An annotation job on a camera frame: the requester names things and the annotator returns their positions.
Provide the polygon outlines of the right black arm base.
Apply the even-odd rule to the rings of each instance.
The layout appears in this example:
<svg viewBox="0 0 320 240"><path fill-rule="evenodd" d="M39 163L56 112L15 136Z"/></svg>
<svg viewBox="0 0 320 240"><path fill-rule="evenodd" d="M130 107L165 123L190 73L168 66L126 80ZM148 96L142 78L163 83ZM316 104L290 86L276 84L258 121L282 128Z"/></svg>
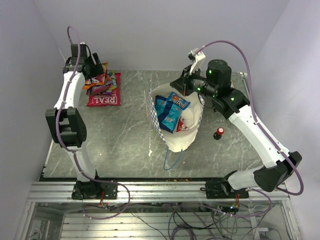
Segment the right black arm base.
<svg viewBox="0 0 320 240"><path fill-rule="evenodd" d="M249 193L244 188L234 190L224 178L212 178L205 182L205 186L200 188L205 192L207 199L248 199Z"/></svg>

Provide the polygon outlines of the red emergency stop button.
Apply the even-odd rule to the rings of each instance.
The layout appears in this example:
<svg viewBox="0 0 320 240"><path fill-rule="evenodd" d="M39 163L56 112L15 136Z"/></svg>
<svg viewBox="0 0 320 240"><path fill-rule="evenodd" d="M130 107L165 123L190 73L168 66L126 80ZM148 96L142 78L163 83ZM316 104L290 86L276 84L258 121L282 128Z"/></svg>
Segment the red emergency stop button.
<svg viewBox="0 0 320 240"><path fill-rule="evenodd" d="M215 140L220 140L225 130L222 127L219 127L216 132L213 134Z"/></svg>

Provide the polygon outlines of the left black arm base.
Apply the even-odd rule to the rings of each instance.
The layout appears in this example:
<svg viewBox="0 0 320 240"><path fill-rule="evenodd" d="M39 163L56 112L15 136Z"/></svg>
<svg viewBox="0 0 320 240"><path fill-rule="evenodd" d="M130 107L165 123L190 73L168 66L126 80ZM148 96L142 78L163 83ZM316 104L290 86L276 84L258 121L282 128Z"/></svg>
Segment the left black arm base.
<svg viewBox="0 0 320 240"><path fill-rule="evenodd" d="M81 182L77 180L73 186L71 198L73 200L115 200L117 193L118 186L114 183Z"/></svg>

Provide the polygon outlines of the aluminium frame rail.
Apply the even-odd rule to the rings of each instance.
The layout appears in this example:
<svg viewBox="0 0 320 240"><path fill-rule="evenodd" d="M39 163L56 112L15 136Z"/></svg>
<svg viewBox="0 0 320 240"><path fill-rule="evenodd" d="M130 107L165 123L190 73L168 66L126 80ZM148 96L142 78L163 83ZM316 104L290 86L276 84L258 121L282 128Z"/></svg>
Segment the aluminium frame rail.
<svg viewBox="0 0 320 240"><path fill-rule="evenodd" d="M122 182L130 191L131 203L169 203L169 202L211 202L204 191L204 181L190 182ZM98 203L99 199L73 200L73 182L34 182L31 185L27 201L36 203ZM281 191L264 192L272 201L290 200L289 195ZM259 192L248 190L249 198L241 201L266 201L266 196ZM118 187L117 198L111 203L125 203L128 192L122 186Z"/></svg>

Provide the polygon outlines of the red pink candy bag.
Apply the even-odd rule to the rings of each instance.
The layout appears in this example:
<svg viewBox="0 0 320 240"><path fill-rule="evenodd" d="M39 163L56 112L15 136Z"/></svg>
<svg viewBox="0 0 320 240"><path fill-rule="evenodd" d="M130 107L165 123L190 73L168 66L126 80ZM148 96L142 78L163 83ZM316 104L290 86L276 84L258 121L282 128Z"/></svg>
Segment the red pink candy bag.
<svg viewBox="0 0 320 240"><path fill-rule="evenodd" d="M95 95L107 95L111 96L113 94L114 90L108 90L108 87L106 85L106 77L104 78L104 85L97 85L89 88L86 91L87 95L95 96Z"/></svg>

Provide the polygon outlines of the red REAL crisps bag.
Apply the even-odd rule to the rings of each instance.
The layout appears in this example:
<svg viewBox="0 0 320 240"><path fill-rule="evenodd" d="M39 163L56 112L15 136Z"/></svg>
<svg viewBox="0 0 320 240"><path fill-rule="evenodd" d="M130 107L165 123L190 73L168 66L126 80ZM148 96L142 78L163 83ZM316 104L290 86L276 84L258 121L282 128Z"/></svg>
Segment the red REAL crisps bag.
<svg viewBox="0 0 320 240"><path fill-rule="evenodd" d="M105 107L105 106L120 106L120 86L121 86L121 73L115 72L118 87L112 95L88 95L87 107Z"/></svg>

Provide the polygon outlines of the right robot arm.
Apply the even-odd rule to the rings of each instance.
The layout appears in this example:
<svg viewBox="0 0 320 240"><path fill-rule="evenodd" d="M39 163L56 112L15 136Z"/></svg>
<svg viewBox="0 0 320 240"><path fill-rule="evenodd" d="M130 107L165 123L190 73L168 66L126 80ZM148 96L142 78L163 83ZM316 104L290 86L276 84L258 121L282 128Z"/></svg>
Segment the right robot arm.
<svg viewBox="0 0 320 240"><path fill-rule="evenodd" d="M280 189L302 161L298 151L283 146L258 117L254 116L249 99L231 86L232 69L221 59L209 61L205 76L200 70L191 72L191 65L170 83L184 97L197 93L210 98L213 109L235 125L258 153L262 166L229 173L220 186L221 194L233 197L238 190L259 187L266 192Z"/></svg>

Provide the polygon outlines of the blue M&M's candy bag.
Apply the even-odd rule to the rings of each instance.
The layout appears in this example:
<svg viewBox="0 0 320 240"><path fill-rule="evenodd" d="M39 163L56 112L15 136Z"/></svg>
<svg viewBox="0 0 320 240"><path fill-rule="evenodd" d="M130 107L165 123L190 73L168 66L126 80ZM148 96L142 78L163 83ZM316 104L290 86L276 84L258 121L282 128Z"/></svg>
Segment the blue M&M's candy bag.
<svg viewBox="0 0 320 240"><path fill-rule="evenodd" d="M174 103L175 105L180 107L182 110L185 110L191 104L189 101L185 100L175 92L171 92L166 100Z"/></svg>

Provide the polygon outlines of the green candy bag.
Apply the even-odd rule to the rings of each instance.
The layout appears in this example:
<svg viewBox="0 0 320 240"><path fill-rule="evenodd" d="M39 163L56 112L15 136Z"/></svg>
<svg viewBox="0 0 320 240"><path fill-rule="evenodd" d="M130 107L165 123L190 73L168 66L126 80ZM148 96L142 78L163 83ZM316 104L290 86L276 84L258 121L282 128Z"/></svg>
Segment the green candy bag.
<svg viewBox="0 0 320 240"><path fill-rule="evenodd" d="M118 87L118 81L114 71L108 71L105 80L108 90L114 90Z"/></svg>

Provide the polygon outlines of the blue snack bag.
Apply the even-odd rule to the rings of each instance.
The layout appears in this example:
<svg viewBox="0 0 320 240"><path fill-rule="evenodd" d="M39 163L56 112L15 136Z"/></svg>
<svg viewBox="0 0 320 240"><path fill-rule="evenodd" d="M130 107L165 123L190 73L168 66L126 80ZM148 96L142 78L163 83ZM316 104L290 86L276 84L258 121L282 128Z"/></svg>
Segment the blue snack bag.
<svg viewBox="0 0 320 240"><path fill-rule="evenodd" d="M173 133L183 109L160 95L155 97L154 107L160 128L169 133Z"/></svg>

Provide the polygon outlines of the orange Fox's candy bag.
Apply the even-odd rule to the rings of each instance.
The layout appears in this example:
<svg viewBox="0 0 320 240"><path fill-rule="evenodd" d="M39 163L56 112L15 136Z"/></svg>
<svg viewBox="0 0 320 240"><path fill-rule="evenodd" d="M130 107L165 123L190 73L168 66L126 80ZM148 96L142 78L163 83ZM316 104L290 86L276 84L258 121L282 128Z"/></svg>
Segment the orange Fox's candy bag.
<svg viewBox="0 0 320 240"><path fill-rule="evenodd" d="M103 62L101 65L94 65L90 71L90 76L85 78L85 84L82 89L87 90L91 87L103 86L105 84L107 69L107 62Z"/></svg>

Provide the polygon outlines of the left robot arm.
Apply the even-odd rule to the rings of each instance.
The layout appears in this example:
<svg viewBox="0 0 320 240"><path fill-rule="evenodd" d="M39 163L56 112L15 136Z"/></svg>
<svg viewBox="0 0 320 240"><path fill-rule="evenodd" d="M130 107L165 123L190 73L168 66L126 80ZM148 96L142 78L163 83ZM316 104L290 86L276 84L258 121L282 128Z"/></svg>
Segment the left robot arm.
<svg viewBox="0 0 320 240"><path fill-rule="evenodd" d="M68 154L76 170L71 197L74 200L96 199L102 193L97 170L90 161L86 140L87 128L79 110L79 100L86 79L103 74L97 53L84 42L71 44L63 72L63 86L58 101L45 112L51 137Z"/></svg>

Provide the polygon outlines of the small red crunch packet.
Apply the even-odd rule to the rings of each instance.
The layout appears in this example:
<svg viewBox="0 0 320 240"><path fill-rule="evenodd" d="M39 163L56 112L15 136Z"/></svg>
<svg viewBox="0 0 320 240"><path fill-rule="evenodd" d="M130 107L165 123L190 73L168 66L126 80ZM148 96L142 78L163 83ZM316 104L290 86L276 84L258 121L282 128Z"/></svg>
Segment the small red crunch packet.
<svg viewBox="0 0 320 240"><path fill-rule="evenodd" d="M176 132L188 131L188 130L189 128L185 124L185 119L180 116L176 125Z"/></svg>

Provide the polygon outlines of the blue checkered paper bag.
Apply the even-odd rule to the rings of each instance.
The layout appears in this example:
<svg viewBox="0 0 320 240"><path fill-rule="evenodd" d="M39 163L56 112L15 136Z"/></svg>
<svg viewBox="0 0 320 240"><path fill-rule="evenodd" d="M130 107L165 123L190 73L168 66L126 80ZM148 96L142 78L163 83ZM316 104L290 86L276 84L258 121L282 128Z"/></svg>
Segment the blue checkered paper bag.
<svg viewBox="0 0 320 240"><path fill-rule="evenodd" d="M203 117L205 100L193 92L183 96L170 84L152 89L146 100L146 114L161 140L166 145L163 169L171 170L180 160L167 165L168 152L182 155L196 139Z"/></svg>

